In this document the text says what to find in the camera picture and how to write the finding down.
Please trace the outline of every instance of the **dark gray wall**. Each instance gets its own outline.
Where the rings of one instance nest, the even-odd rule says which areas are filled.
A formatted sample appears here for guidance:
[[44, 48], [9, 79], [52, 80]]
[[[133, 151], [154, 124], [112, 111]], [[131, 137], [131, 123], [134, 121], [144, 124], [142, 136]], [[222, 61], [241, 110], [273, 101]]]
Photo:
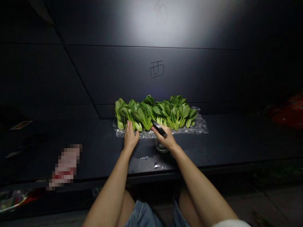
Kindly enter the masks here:
[[1, 15], [0, 104], [32, 118], [112, 118], [148, 94], [239, 113], [301, 88], [299, 1], [44, 2], [55, 28], [27, 2]]
[[0, 105], [33, 120], [98, 117], [55, 29], [27, 1], [1, 9]]
[[285, 41], [299, 1], [46, 0], [67, 44], [240, 49]]

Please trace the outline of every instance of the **denim shorts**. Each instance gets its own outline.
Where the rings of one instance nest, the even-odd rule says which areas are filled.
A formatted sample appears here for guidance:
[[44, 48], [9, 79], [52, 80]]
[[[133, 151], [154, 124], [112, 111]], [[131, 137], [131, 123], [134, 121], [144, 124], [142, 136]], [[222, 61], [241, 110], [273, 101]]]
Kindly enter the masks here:
[[[182, 216], [178, 204], [175, 201], [173, 208], [173, 219], [174, 223], [171, 227], [190, 227]], [[146, 227], [146, 226], [156, 226], [163, 227], [159, 218], [153, 213], [152, 209], [146, 202], [136, 201], [135, 208], [130, 215], [125, 227]]]

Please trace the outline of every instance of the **green leafy vegetable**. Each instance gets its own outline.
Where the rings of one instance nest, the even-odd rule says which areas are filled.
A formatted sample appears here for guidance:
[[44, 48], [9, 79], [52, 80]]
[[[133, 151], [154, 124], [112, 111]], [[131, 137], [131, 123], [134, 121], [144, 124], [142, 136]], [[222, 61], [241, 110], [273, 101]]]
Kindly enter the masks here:
[[182, 96], [171, 96], [162, 102], [156, 102], [153, 97], [147, 95], [143, 102], [130, 100], [126, 104], [122, 99], [115, 102], [115, 116], [118, 128], [124, 129], [126, 120], [133, 122], [133, 130], [150, 130], [152, 120], [157, 123], [178, 130], [184, 125], [189, 128], [194, 125], [198, 111], [191, 109]]

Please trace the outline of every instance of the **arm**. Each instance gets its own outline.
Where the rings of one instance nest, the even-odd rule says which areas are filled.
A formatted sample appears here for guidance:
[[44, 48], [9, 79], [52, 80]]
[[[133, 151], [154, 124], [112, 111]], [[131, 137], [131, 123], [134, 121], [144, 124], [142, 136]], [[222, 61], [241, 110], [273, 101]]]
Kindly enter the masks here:
[[122, 208], [126, 184], [128, 162], [139, 140], [139, 132], [134, 135], [132, 122], [127, 121], [124, 135], [124, 149], [88, 212], [83, 227], [116, 226]]
[[206, 226], [213, 226], [224, 220], [238, 219], [215, 186], [204, 176], [195, 164], [175, 142], [169, 127], [162, 126], [167, 137], [161, 136], [152, 128], [160, 142], [166, 146], [175, 157], [184, 178], [190, 196], [197, 209], [198, 215]]

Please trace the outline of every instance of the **leg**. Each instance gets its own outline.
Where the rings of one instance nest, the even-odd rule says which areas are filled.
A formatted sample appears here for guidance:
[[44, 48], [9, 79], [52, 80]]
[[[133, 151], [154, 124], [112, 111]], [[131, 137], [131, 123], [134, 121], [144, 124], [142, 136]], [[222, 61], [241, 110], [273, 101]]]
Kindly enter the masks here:
[[117, 227], [122, 227], [126, 224], [135, 207], [135, 201], [127, 190], [124, 192], [123, 204], [117, 223]]
[[198, 216], [190, 194], [185, 187], [182, 187], [180, 190], [178, 207], [181, 214], [191, 227], [204, 226], [201, 218]]

